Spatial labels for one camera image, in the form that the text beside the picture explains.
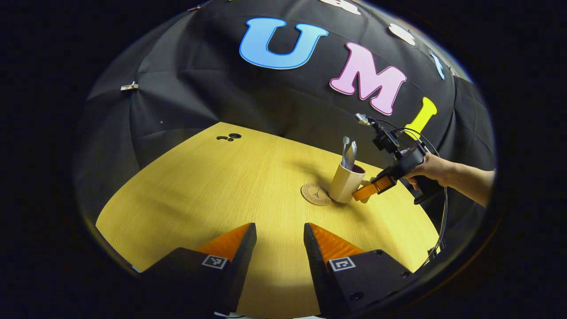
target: metal clip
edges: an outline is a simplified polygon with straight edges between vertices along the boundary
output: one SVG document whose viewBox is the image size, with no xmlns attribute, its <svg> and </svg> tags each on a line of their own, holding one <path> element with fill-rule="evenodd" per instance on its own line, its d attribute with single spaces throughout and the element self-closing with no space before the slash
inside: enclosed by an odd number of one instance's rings
<svg viewBox="0 0 567 319">
<path fill-rule="evenodd" d="M 125 85 L 120 87 L 120 91 L 128 91 L 128 90 L 138 90 L 138 85 L 136 84 L 136 81 L 132 82 L 132 84 L 130 85 Z"/>
</svg>

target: human hand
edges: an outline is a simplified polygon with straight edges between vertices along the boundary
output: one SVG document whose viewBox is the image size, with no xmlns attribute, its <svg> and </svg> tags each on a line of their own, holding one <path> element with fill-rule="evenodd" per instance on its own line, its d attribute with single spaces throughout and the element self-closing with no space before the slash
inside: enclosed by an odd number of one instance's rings
<svg viewBox="0 0 567 319">
<path fill-rule="evenodd" d="M 452 173 L 455 170 L 455 163 L 437 157 L 431 153 L 425 154 L 424 162 L 417 165 L 411 172 L 404 176 L 415 190 L 419 190 L 417 181 L 414 176 L 423 175 L 429 179 L 433 179 L 440 186 L 450 186 Z"/>
</svg>

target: black handle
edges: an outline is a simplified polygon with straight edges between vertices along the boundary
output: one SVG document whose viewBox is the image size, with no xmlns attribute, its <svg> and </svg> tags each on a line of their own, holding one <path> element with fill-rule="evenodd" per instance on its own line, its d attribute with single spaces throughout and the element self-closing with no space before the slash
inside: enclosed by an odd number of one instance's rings
<svg viewBox="0 0 567 319">
<path fill-rule="evenodd" d="M 441 187 L 437 181 L 429 179 L 423 175 L 414 176 L 414 178 L 416 179 L 417 185 L 422 193 L 421 196 L 413 201 L 413 204 L 415 205 L 421 204 L 424 200 L 436 196 L 443 190 L 443 187 Z"/>
</svg>

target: black cloth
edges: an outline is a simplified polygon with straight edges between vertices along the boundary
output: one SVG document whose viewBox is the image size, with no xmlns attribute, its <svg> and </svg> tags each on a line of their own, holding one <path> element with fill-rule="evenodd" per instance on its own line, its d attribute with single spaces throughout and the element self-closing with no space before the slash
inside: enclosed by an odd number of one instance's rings
<svg viewBox="0 0 567 319">
<path fill-rule="evenodd" d="M 474 85 L 453 77 L 443 61 L 441 80 L 427 45 L 419 39 L 416 46 L 407 44 L 388 31 L 393 22 L 388 17 L 356 5 L 361 15 L 320 1 L 213 0 L 136 41 L 108 67 L 87 99 L 74 171 L 80 208 L 95 221 L 135 173 L 219 121 L 337 154 L 346 135 L 357 142 L 358 160 L 385 168 L 393 156 L 375 147 L 374 131 L 353 115 L 360 112 L 403 127 L 417 116 L 425 96 L 438 111 L 422 133 L 441 156 L 490 167 L 493 158 L 484 158 L 487 150 L 494 153 L 490 122 Z M 269 43 L 274 53 L 293 50 L 297 23 L 322 27 L 329 35 L 319 39 L 299 68 L 262 68 L 239 54 L 246 21 L 257 17 L 287 22 Z M 395 66 L 407 76 L 391 116 L 374 110 L 370 98 L 360 100 L 358 93 L 345 95 L 330 87 L 347 62 L 345 44 L 350 41 L 373 53 L 376 72 Z M 138 90 L 120 92 L 132 81 Z M 431 202 L 423 206 L 435 218 L 439 205 Z M 451 212 L 475 209 L 459 194 L 450 194 L 450 205 Z"/>
</svg>

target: silver object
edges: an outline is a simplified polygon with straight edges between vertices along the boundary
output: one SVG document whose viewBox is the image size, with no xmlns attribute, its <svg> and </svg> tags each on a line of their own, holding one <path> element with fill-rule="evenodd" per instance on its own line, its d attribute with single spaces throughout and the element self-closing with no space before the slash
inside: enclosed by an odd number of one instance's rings
<svg viewBox="0 0 567 319">
<path fill-rule="evenodd" d="M 354 167 L 355 159 L 356 159 L 356 141 L 353 141 L 349 149 L 346 151 L 345 165 L 343 165 L 343 167 L 348 169 L 349 171 L 352 171 Z"/>
<path fill-rule="evenodd" d="M 370 125 L 370 122 L 368 122 L 368 118 L 366 117 L 365 114 L 356 113 L 356 114 L 354 115 L 354 118 L 356 118 L 356 121 L 357 121 L 359 124 L 362 124 L 362 125 Z"/>
<path fill-rule="evenodd" d="M 342 138 L 342 160 L 341 160 L 341 165 L 343 167 L 346 167 L 346 158 L 345 158 L 345 154 L 346 154 L 346 146 L 348 145 L 348 143 L 350 143 L 350 139 L 348 136 L 345 136 Z"/>
<path fill-rule="evenodd" d="M 138 90 L 138 85 L 136 81 L 132 82 L 130 85 L 124 85 L 120 87 L 120 91 L 128 91 L 128 90 Z"/>
</svg>

